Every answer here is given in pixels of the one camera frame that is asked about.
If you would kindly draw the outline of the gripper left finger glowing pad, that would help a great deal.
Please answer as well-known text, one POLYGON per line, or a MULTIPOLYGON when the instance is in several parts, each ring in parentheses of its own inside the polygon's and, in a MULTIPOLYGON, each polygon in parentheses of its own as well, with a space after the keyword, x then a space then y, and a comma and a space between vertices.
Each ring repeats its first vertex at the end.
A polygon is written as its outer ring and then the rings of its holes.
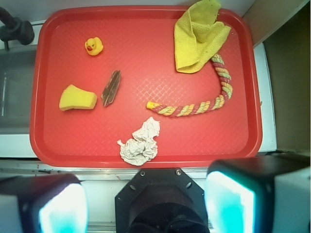
POLYGON ((2 233, 85 233, 88 201, 73 174, 0 180, 2 233))

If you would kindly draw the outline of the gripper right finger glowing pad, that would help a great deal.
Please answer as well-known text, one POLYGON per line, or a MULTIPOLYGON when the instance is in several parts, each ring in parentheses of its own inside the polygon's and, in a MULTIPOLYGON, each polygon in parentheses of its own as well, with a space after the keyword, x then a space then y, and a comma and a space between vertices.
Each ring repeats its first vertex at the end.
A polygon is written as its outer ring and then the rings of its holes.
POLYGON ((216 160, 207 170, 205 205, 218 233, 308 233, 311 159, 278 154, 216 160))

